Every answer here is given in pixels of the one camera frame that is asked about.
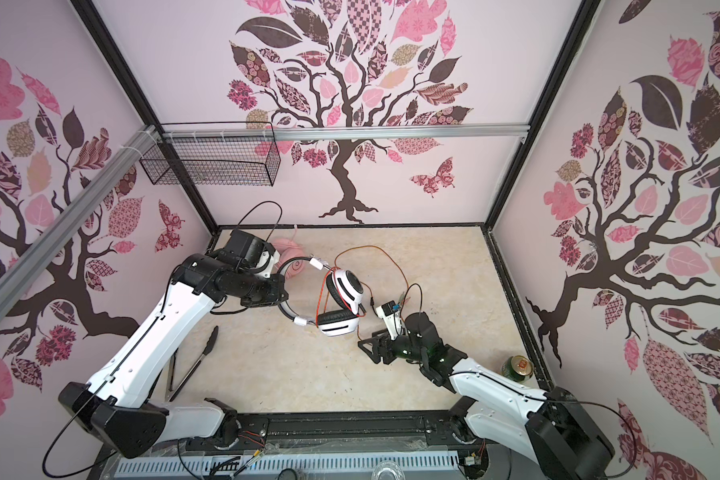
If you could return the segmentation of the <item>white black headphones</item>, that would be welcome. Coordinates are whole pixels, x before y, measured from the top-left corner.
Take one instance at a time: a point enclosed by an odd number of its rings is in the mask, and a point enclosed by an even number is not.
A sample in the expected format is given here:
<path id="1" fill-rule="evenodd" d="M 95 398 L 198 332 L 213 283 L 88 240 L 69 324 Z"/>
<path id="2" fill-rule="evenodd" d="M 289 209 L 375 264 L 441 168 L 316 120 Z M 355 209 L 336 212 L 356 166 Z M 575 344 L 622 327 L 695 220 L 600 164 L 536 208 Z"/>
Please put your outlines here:
<path id="1" fill-rule="evenodd" d="M 328 337 L 356 333 L 360 319 L 365 316 L 363 305 L 365 289 L 358 277 L 347 269 L 332 266 L 317 257 L 297 256 L 284 261 L 277 273 L 282 277 L 296 263 L 309 264 L 324 273 L 319 294 L 319 306 L 312 317 L 298 314 L 288 303 L 282 301 L 280 312 L 298 326 L 314 326 Z"/>

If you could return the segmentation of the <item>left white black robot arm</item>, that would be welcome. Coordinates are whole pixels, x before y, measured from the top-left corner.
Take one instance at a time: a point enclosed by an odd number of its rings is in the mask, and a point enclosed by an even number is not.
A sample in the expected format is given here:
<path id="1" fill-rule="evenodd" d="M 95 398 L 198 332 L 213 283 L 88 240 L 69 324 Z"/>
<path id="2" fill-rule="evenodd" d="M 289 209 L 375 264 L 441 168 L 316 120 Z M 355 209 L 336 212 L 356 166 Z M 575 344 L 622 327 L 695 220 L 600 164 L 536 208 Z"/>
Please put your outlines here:
<path id="1" fill-rule="evenodd" d="M 238 438 L 237 412 L 208 398 L 199 404 L 154 403 L 160 373 L 197 323 L 229 297 L 245 309 L 276 306 L 287 297 L 275 272 L 279 253 L 245 232 L 210 254 L 194 254 L 171 274 L 163 298 L 120 351 L 87 382 L 71 382 L 59 401 L 89 434 L 118 454 L 136 458 L 163 442 L 205 438 L 227 448 Z"/>

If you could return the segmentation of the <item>pink headphones with cable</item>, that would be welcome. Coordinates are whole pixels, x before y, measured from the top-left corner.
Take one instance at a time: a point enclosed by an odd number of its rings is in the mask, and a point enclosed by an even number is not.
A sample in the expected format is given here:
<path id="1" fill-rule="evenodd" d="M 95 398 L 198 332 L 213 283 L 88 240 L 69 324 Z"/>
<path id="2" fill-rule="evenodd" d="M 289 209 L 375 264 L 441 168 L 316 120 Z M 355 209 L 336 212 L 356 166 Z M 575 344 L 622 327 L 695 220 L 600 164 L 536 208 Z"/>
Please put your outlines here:
<path id="1" fill-rule="evenodd" d="M 290 235 L 276 236 L 270 240 L 279 254 L 279 260 L 275 263 L 273 272 L 276 273 L 283 263 L 293 260 L 285 270 L 284 276 L 287 280 L 300 275 L 310 265 L 310 256 L 303 246 L 295 239 L 298 229 L 295 228 Z"/>

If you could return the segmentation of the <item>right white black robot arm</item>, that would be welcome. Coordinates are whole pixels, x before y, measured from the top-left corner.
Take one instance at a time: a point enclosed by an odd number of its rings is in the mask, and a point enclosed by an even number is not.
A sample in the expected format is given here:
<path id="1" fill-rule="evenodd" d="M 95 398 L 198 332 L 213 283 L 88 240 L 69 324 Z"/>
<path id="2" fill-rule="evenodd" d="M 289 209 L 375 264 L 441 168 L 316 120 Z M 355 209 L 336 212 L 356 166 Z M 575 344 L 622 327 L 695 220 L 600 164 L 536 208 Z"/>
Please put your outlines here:
<path id="1" fill-rule="evenodd" d="M 376 364 L 403 359 L 432 384 L 460 396 L 455 431 L 490 440 L 535 462 L 548 479 L 604 479 L 614 447 L 567 390 L 527 387 L 447 344 L 424 312 L 358 342 Z"/>

